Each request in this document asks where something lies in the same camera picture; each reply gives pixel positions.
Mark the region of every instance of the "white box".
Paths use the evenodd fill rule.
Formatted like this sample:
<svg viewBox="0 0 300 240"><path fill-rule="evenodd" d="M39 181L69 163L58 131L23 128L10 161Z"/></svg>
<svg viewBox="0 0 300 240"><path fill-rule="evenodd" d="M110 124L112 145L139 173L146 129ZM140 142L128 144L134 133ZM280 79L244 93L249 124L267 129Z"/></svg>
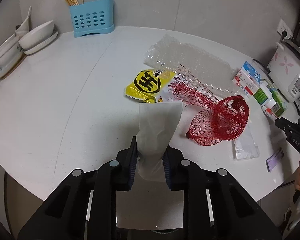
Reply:
<svg viewBox="0 0 300 240"><path fill-rule="evenodd" d="M260 74L248 62L245 62L233 82L239 87L242 86L244 94L250 98L259 89Z"/></svg>

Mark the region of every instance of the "bubble wrap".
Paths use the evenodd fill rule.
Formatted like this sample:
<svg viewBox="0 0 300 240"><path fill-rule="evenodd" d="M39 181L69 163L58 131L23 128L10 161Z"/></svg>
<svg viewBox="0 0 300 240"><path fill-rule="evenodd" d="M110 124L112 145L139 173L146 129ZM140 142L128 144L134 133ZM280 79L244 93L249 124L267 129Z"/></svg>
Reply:
<svg viewBox="0 0 300 240"><path fill-rule="evenodd" d="M204 49L180 43L167 34L149 48L144 63L155 69L175 72L181 64L216 96L226 98L241 94L240 88L232 82L237 69L232 69L229 63Z"/></svg>

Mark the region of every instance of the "yellow snack package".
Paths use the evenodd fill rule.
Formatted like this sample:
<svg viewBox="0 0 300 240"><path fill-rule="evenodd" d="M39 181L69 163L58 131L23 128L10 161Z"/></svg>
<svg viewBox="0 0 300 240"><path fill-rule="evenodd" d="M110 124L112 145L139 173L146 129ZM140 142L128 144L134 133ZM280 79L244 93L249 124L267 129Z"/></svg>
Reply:
<svg viewBox="0 0 300 240"><path fill-rule="evenodd" d="M175 75L173 71L168 70L142 70L134 81L125 88L124 93L128 97L148 103L168 101L167 87Z"/></svg>

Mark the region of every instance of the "purple card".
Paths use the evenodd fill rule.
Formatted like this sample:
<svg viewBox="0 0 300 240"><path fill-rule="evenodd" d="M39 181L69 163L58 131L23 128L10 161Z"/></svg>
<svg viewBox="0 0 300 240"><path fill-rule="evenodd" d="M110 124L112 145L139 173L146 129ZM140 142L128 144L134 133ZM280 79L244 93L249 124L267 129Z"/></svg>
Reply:
<svg viewBox="0 0 300 240"><path fill-rule="evenodd" d="M275 154L273 154L269 159L266 160L269 172L273 170L273 168L280 162L283 156L284 153L282 148L280 147L280 149Z"/></svg>

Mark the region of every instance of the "gray wall tile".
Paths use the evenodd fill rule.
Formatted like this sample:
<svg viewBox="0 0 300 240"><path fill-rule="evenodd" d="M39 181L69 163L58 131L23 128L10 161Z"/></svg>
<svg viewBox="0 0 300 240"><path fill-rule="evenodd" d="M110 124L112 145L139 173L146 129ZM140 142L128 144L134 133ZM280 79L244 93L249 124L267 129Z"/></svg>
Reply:
<svg viewBox="0 0 300 240"><path fill-rule="evenodd" d="M295 27L296 0L180 0L175 30L207 38L267 63L282 18Z"/></svg>
<svg viewBox="0 0 300 240"><path fill-rule="evenodd" d="M142 26L172 30L179 0L115 0L114 23L117 26ZM61 32L73 31L69 8L64 0L20 0L21 15L32 6L36 27L54 20Z"/></svg>
<svg viewBox="0 0 300 240"><path fill-rule="evenodd" d="M22 18L26 18L29 6L32 7L31 24L35 28L54 20L61 33L73 31L69 7L64 0L20 0Z"/></svg>
<svg viewBox="0 0 300 240"><path fill-rule="evenodd" d="M54 20L61 33L73 30L64 0L3 0L0 44L8 37L7 30L12 33L26 17L30 5L32 27ZM279 40L280 18L293 29L297 15L296 0L115 0L114 7L117 26L175 29L225 44L264 63ZM9 21L1 24L7 17Z"/></svg>
<svg viewBox="0 0 300 240"><path fill-rule="evenodd" d="M19 0L2 0L0 3L0 45L9 38L21 24Z"/></svg>

